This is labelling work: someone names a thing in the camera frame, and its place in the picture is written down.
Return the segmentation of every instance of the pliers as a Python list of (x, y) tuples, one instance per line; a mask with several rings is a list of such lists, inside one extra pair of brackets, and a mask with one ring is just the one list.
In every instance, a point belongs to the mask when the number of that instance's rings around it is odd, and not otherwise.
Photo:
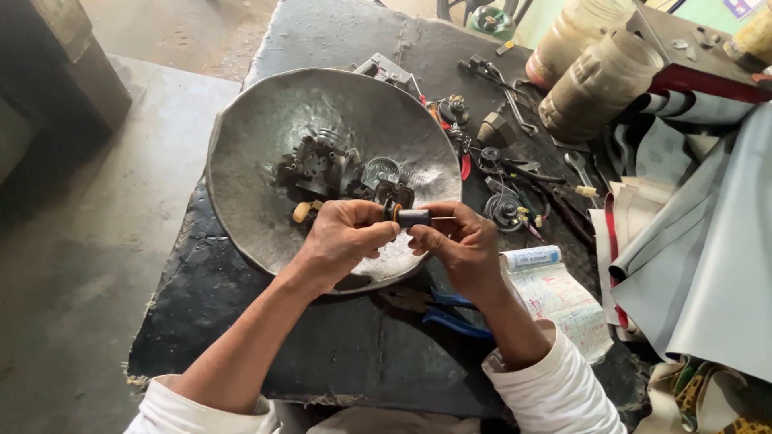
[(493, 340), (493, 334), (489, 330), (474, 326), (468, 321), (454, 317), (439, 308), (466, 307), (477, 310), (477, 307), (472, 302), (460, 295), (440, 294), (434, 287), (432, 288), (432, 293), (413, 290), (407, 287), (387, 287), (379, 290), (378, 295), (394, 307), (424, 314), (421, 320), (422, 323), (434, 321), (460, 334)]

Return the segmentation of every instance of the plastic jar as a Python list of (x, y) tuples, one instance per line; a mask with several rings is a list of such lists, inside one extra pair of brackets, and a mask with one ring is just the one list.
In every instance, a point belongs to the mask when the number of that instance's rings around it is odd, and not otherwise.
[(612, 29), (558, 80), (539, 104), (539, 117), (559, 141), (584, 143), (644, 93), (664, 65), (646, 41)]
[(726, 54), (750, 73), (772, 65), (772, 0), (766, 6), (723, 45)]
[(528, 78), (544, 90), (552, 89), (590, 44), (608, 29), (624, 28), (634, 13), (632, 0), (567, 0), (528, 59)]

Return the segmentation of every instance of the green bottle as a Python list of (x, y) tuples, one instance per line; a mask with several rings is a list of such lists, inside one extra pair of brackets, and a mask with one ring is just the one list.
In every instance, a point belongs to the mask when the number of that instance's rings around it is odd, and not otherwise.
[(515, 22), (501, 9), (480, 6), (466, 21), (466, 28), (509, 41), (515, 36)]

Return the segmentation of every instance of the workbench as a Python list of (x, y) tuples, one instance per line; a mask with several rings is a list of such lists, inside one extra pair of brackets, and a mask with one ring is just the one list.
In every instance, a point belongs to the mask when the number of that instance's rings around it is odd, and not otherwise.
[[(501, 108), (505, 97), (494, 84), (457, 69), (456, 64), (479, 53), (508, 80), (525, 79), (523, 68), (530, 51), (515, 47), (497, 57), (494, 52), (500, 45), (496, 39), (452, 23), (407, 16), (375, 2), (281, 1), (243, 88), (275, 73), (306, 66), (362, 64), (381, 53), (414, 73), (430, 100), (463, 95), (472, 115), (468, 131), (474, 137), (482, 119)], [(521, 110), (530, 123), (540, 125), (536, 114)], [(516, 126), (511, 110), (503, 112)], [(521, 158), (539, 161), (545, 175), (565, 176), (578, 185), (563, 161), (565, 150), (555, 147), (543, 129), (533, 138), (517, 132), (520, 137), (513, 149)], [(488, 197), (483, 176), (474, 167), (464, 181), (463, 201), (481, 211)], [(582, 198), (574, 203), (582, 209), (590, 206)], [(547, 243), (561, 248), (571, 275), (600, 300), (594, 252), (555, 214), (541, 233)], [(501, 236), (499, 249), (540, 244), (520, 230)], [(182, 373), (271, 279), (254, 270), (231, 244), (215, 218), (202, 179), (131, 348), (129, 376)], [(435, 284), (451, 290), (436, 259), (403, 284), (419, 289)], [(650, 365), (642, 361), (648, 360), (645, 347), (616, 342), (605, 361), (594, 366), (622, 421), (631, 428), (648, 407), (645, 390)], [(323, 296), (308, 307), (287, 337), (262, 393), (291, 402), (511, 419), (480, 368), (493, 348), (490, 341), (438, 324), (422, 324), (421, 315), (390, 308), (372, 292)], [(641, 352), (643, 359), (632, 349)]]

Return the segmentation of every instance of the spanner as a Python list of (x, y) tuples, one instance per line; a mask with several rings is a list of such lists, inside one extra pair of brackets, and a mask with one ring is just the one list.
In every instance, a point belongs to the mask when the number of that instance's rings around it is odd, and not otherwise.
[[(585, 187), (593, 187), (592, 181), (590, 181), (590, 177), (587, 176), (587, 171), (584, 170), (584, 166), (587, 164), (587, 162), (584, 160), (584, 157), (579, 155), (576, 151), (566, 152), (564, 156), (566, 160), (566, 164), (571, 166), (576, 172), (577, 175), (579, 175), (579, 179), (581, 180), (581, 183), (584, 184)], [(592, 205), (595, 207), (595, 209), (603, 209), (601, 206), (601, 202), (598, 201), (597, 197), (592, 198)]]
[(509, 101), (510, 106), (512, 106), (512, 111), (515, 112), (515, 118), (517, 119), (518, 124), (520, 124), (520, 128), (528, 133), (529, 136), (535, 136), (539, 132), (539, 128), (537, 128), (536, 125), (526, 124), (523, 115), (520, 113), (520, 108), (517, 107), (515, 96), (512, 94), (512, 91), (504, 88), (504, 93), (506, 94), (506, 100)]

